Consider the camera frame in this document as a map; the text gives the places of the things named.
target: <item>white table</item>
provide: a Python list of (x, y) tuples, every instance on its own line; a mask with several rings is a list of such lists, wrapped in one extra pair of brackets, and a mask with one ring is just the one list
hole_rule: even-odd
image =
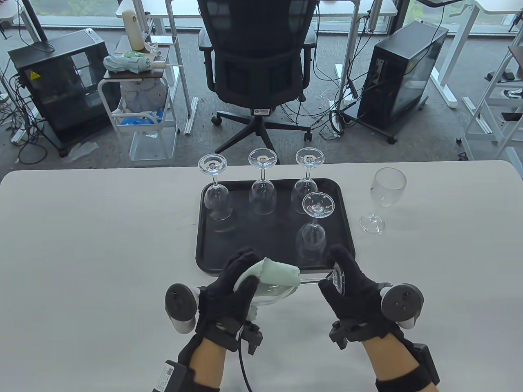
[(24, 22), (24, 26), (27, 29), (27, 32), (31, 36), (33, 42), (39, 41), (38, 36), (33, 28), (31, 20), (27, 16), (26, 8), (24, 7), (21, 0), (7, 0), (4, 3), (0, 4), (0, 22), (13, 22), (15, 18), (18, 17), (18, 12), (20, 11), (20, 18)]
[(452, 41), (449, 53), (445, 58), (441, 69), (438, 71), (434, 67), (430, 78), (434, 82), (434, 85), (438, 89), (439, 93), (447, 103), (447, 105), (455, 109), (458, 107), (458, 100), (450, 90), (447, 82), (449, 81), (450, 75), (454, 70), (454, 67), (458, 61), (458, 58), (465, 46), (465, 42), (469, 37), (470, 31), (474, 22), (477, 19), (480, 11), (483, 11), (489, 15), (508, 15), (516, 14), (523, 8), (521, 0), (472, 0), (470, 4), (464, 10), (462, 15), (462, 23), (458, 29), (458, 33)]
[[(384, 165), (314, 170), (341, 186), (362, 269), (423, 291), (407, 336), (429, 345), (441, 391), (519, 390), (521, 178), (506, 162), (392, 164), (408, 185), (375, 236), (358, 219), (372, 208), (369, 187)], [(301, 174), (282, 165), (267, 177)], [(233, 166), (220, 180), (257, 175)], [(212, 281), (195, 263), (208, 182), (196, 167), (8, 174), (0, 185), (0, 390), (152, 390), (163, 362), (189, 339), (167, 318), (165, 291)], [(245, 359), (254, 390), (374, 390), (361, 345), (340, 351), (330, 342), (334, 320), (314, 285), (261, 308), (264, 340)], [(222, 389), (245, 389), (236, 354)]]

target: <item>upside-down wine glass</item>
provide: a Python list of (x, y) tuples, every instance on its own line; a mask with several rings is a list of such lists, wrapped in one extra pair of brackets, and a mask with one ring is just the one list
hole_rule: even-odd
[(261, 171), (261, 178), (254, 182), (249, 192), (249, 203), (255, 214), (268, 215), (276, 207), (276, 189), (265, 178), (265, 170), (270, 169), (277, 161), (276, 153), (268, 148), (257, 148), (249, 154), (249, 163)]
[(299, 214), (305, 214), (303, 198), (309, 193), (318, 191), (318, 185), (311, 178), (311, 169), (320, 166), (324, 161), (323, 153), (314, 147), (305, 147), (296, 153), (296, 162), (306, 168), (305, 178), (296, 182), (291, 192), (291, 206)]
[(205, 192), (203, 198), (205, 207), (209, 210), (209, 217), (214, 221), (223, 221), (232, 214), (232, 200), (229, 190), (218, 184), (218, 174), (227, 167), (227, 160), (219, 154), (208, 154), (198, 162), (200, 171), (212, 175), (212, 185)]
[(320, 260), (327, 245), (327, 237), (318, 219), (332, 214), (334, 200), (326, 193), (312, 192), (303, 198), (302, 206), (305, 213), (312, 217), (312, 222), (304, 224), (298, 230), (296, 250), (304, 260)]

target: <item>light green towel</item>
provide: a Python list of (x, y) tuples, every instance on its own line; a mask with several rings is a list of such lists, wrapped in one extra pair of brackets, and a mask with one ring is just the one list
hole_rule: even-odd
[(248, 277), (255, 276), (260, 280), (254, 294), (247, 321), (253, 321), (258, 312), (258, 306), (270, 305), (286, 298), (300, 286), (300, 269), (289, 264), (278, 263), (269, 258), (257, 262), (245, 271), (234, 285), (234, 291)]

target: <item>black glove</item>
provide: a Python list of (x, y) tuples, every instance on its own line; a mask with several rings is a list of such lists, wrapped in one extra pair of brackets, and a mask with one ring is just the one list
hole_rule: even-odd
[(200, 287), (196, 335), (180, 352), (179, 363), (190, 362), (194, 350), (200, 346), (204, 337), (228, 350), (236, 351), (236, 334), (245, 324), (259, 280), (255, 276), (249, 276), (236, 292), (233, 291), (234, 284), (242, 273), (260, 260), (262, 257), (254, 249), (241, 249), (225, 263), (213, 283)]
[(350, 341), (384, 337), (389, 332), (401, 333), (398, 325), (387, 320), (381, 312), (380, 291), (383, 284), (366, 277), (347, 249), (340, 245), (331, 247), (327, 253), (327, 263), (332, 266), (337, 263), (343, 271), (344, 294), (341, 295), (327, 279), (321, 280), (318, 286), (339, 319), (337, 325), (352, 332), (348, 336)]

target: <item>chair base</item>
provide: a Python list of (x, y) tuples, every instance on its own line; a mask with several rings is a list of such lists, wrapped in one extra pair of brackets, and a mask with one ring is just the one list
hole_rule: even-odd
[(241, 124), (245, 124), (246, 127), (239, 131), (237, 134), (235, 134), (232, 138), (227, 140), (225, 143), (223, 143), (220, 147), (218, 147), (215, 150), (217, 154), (221, 154), (223, 151), (238, 143), (239, 141), (245, 139), (252, 133), (255, 133), (256, 136), (261, 137), (267, 148), (270, 148), (271, 150), (275, 151), (274, 146), (270, 141), (269, 135), (267, 134), (268, 129), (304, 131), (304, 140), (312, 140), (310, 126), (302, 126), (299, 124), (293, 124), (291, 122), (271, 121), (268, 119), (267, 116), (244, 116), (242, 114), (229, 113), (221, 110), (218, 110), (216, 112), (216, 116), (212, 118), (212, 123), (214, 125), (220, 125), (222, 123), (222, 117), (239, 122)]

